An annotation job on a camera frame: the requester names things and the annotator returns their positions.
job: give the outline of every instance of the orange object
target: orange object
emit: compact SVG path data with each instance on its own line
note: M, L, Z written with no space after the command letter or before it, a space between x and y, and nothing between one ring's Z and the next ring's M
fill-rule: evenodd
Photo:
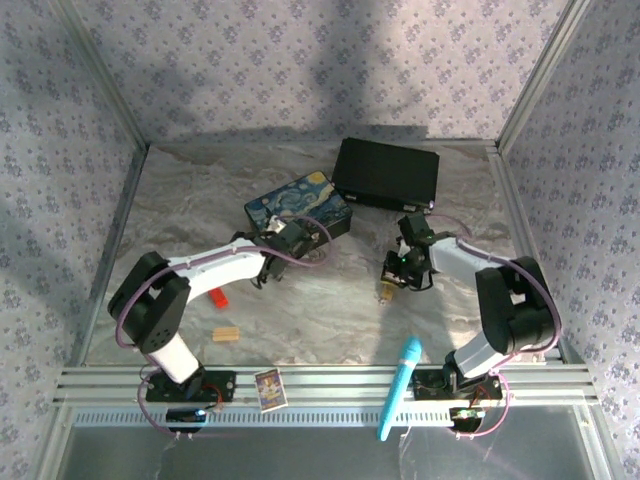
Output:
M221 288L214 288L213 290L209 290L209 296L211 297L211 300L213 300L213 304L217 308L226 308L229 306L229 300L227 300L227 297L222 292Z

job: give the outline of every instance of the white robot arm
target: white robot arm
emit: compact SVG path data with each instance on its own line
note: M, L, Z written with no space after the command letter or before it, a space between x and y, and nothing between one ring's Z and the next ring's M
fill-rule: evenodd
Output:
M111 316L152 363L177 385L192 382L202 365L178 333L186 305L203 293L243 279L264 282L279 278L288 262L315 243L307 229L295 222L275 222L260 235L238 234L230 244L189 257L165 259L156 252L143 255L108 305ZM187 391L193 391L188 385Z
M448 232L434 233L422 214L407 215L398 225L399 248L387 253L383 282L422 291L433 285L433 274L442 273L478 292L483 331L447 356L443 371L451 391L518 351L557 340L559 318L534 259L507 260L476 251ZM512 293L524 300L514 304Z

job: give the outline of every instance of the wooden block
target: wooden block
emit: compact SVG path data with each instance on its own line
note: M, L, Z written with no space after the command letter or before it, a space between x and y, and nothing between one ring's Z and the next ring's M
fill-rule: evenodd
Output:
M220 327L213 329L212 339L214 342L235 342L240 340L240 329L238 327Z
M393 299L393 293L395 291L395 285L382 282L382 288L380 289L379 302L381 305L389 303Z

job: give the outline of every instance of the blue toy microphone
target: blue toy microphone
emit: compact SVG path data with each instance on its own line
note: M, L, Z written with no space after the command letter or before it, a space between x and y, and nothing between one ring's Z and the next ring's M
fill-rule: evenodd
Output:
M411 374L413 369L420 361L422 355L422 344L417 337L409 337L407 343L404 344L400 358L398 359L398 368L396 374L393 377L393 383L389 390L387 400L382 407L382 413L380 414L380 426L378 427L378 440L384 442L389 436L389 430L391 430L391 423L396 417L396 412L400 403L402 402L404 393L407 391L409 381L411 380Z

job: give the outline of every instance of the black box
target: black box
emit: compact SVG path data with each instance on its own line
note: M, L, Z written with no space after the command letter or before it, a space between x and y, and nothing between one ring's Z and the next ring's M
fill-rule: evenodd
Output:
M349 231L353 214L349 205L320 171L251 200L245 204L244 211L257 231L267 228L271 215L306 215L324 225L331 238L338 238ZM312 233L317 230L311 226ZM313 248L325 243L324 235L320 235Z
M434 152L346 138L331 181L347 201L415 212L433 208L439 163Z

